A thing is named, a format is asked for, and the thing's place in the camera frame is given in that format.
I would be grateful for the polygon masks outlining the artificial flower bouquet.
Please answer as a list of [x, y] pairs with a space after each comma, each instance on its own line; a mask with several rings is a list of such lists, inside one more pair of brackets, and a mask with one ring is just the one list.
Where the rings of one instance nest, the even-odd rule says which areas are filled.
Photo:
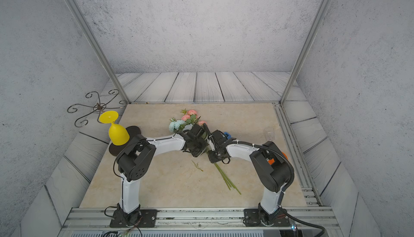
[[198, 157], [201, 154], [207, 154], [209, 161], [215, 165], [227, 188], [229, 190], [235, 189], [241, 195], [241, 192], [238, 190], [237, 186], [215, 161], [215, 153], [210, 147], [208, 141], [211, 140], [213, 146], [217, 147], [218, 140], [212, 140], [212, 133], [207, 129], [205, 122], [200, 121], [201, 117], [197, 115], [195, 110], [187, 111], [184, 109], [182, 110], [182, 113], [184, 115], [181, 120], [177, 120], [175, 118], [170, 119], [169, 131], [175, 134], [184, 134], [184, 137], [189, 144], [184, 145], [183, 151], [185, 153], [191, 153], [194, 157]]

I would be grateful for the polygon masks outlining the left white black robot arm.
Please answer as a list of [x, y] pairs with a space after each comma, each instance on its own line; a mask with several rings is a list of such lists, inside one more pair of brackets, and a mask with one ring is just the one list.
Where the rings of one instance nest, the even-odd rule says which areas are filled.
[[210, 146], [205, 130], [194, 125], [178, 134], [158, 138], [146, 138], [137, 126], [126, 128], [130, 139], [119, 146], [115, 162], [122, 178], [120, 209], [131, 214], [140, 208], [139, 191], [141, 178], [148, 172], [153, 158], [171, 151], [183, 151], [197, 157]]

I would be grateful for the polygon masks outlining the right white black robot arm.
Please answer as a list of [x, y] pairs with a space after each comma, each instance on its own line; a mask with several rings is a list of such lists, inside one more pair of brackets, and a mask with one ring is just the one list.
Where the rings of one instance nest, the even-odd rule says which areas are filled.
[[269, 218], [281, 213], [282, 200], [286, 190], [294, 181], [294, 168], [275, 143], [268, 141], [262, 145], [228, 138], [216, 130], [209, 133], [207, 141], [211, 147], [213, 163], [240, 158], [250, 161], [264, 185], [264, 194], [258, 209]]

